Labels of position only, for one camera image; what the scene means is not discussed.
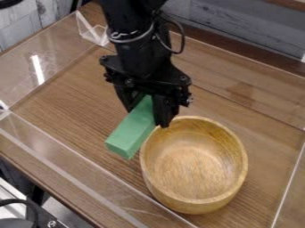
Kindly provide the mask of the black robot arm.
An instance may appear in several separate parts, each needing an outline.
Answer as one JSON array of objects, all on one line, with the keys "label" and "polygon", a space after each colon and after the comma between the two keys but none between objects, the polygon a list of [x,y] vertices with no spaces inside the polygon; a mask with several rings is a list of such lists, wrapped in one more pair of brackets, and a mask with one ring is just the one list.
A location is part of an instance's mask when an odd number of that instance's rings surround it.
[{"label": "black robot arm", "polygon": [[106,81],[119,100],[133,110],[145,96],[153,100],[155,125],[167,127],[190,105],[191,78],[175,67],[169,24],[162,12],[169,0],[99,0],[106,18],[106,35],[115,54],[100,58]]}]

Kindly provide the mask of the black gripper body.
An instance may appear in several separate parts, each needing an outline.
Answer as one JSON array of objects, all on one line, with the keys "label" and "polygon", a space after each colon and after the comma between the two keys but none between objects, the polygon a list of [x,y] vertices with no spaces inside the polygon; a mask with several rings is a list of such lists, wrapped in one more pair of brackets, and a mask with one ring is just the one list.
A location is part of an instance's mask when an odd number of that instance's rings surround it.
[{"label": "black gripper body", "polygon": [[173,64],[171,56],[181,54],[171,49],[170,33],[166,26],[150,26],[141,33],[106,30],[115,54],[104,55],[106,81],[127,87],[138,86],[146,95],[174,94],[179,106],[190,105],[191,78]]}]

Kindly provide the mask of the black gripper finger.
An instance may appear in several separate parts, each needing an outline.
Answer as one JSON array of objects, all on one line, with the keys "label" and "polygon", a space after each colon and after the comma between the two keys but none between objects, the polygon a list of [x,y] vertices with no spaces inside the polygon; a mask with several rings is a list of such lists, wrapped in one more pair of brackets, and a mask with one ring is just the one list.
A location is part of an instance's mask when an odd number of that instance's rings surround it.
[{"label": "black gripper finger", "polygon": [[162,128],[169,127],[171,120],[179,113],[179,102],[174,94],[153,95],[153,113],[155,125]]},{"label": "black gripper finger", "polygon": [[126,111],[130,112],[145,97],[141,88],[138,86],[115,85],[114,89]]}]

